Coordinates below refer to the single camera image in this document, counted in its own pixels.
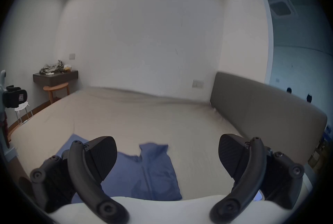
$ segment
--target blue cloth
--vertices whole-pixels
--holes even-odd
[[[63,151],[71,147],[74,140],[87,142],[73,134],[56,155],[61,156]],[[167,155],[168,145],[145,143],[139,147],[140,156],[129,156],[118,152],[114,167],[101,183],[106,195],[155,201],[181,200],[176,173]],[[72,203],[81,202],[76,193]]]

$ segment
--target gray headboard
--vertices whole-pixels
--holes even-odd
[[[293,94],[223,72],[215,76],[210,103],[242,136],[259,136],[273,152],[303,165],[327,122],[325,113]]]

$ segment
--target ceiling air conditioner vent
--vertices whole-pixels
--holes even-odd
[[[274,18],[297,16],[295,8],[290,0],[268,0],[268,3]]]

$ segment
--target wall outlet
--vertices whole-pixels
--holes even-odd
[[[203,88],[203,81],[202,80],[193,80],[192,88]]]

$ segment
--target beige bedsheet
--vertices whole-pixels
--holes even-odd
[[[219,138],[236,129],[208,104],[105,88],[87,88],[42,110],[12,134],[29,175],[73,134],[114,137],[118,151],[139,155],[139,144],[168,144],[183,199],[227,195],[233,179],[222,166]]]

